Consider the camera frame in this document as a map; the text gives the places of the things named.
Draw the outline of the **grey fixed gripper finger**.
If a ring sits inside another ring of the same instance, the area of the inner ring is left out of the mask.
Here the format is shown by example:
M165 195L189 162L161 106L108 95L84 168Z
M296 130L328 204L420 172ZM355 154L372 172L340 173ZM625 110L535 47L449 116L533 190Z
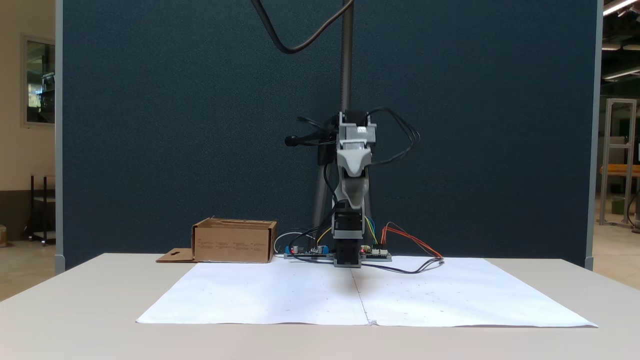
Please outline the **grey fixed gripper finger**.
M370 178L368 175L359 177L343 176L343 194L352 209L362 210L364 208L365 198L369 189Z

